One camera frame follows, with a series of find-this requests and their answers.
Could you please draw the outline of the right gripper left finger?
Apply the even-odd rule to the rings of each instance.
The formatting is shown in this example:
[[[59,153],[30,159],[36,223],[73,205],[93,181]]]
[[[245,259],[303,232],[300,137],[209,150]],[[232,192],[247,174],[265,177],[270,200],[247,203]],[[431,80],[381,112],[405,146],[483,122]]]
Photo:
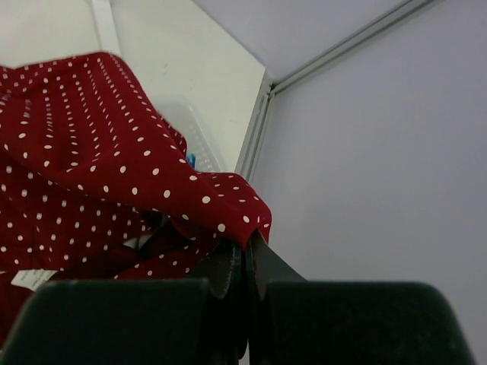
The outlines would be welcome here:
[[[52,281],[26,302],[3,364],[236,364],[242,252],[222,243],[179,280]]]

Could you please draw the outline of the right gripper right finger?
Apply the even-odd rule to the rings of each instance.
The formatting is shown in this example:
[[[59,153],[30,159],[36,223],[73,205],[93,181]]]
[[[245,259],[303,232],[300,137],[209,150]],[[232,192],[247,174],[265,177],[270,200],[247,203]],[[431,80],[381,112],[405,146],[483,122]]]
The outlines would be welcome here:
[[[472,364],[444,295],[421,282],[309,281],[255,232],[245,254],[252,364]]]

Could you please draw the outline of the red polka dot skirt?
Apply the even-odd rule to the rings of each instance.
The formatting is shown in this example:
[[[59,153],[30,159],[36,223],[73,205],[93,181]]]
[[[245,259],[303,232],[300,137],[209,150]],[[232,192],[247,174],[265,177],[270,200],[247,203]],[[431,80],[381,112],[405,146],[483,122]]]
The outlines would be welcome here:
[[[203,173],[119,57],[1,70],[1,337],[47,280],[188,274],[223,240],[268,237],[235,173]]]

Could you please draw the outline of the blue floral skirt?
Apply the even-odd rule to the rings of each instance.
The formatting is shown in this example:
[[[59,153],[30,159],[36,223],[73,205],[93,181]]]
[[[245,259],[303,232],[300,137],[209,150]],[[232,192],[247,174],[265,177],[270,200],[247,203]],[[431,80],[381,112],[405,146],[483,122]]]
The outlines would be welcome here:
[[[188,164],[192,168],[195,168],[195,166],[196,166],[196,156],[195,156],[195,154],[188,154],[186,159],[187,159]]]

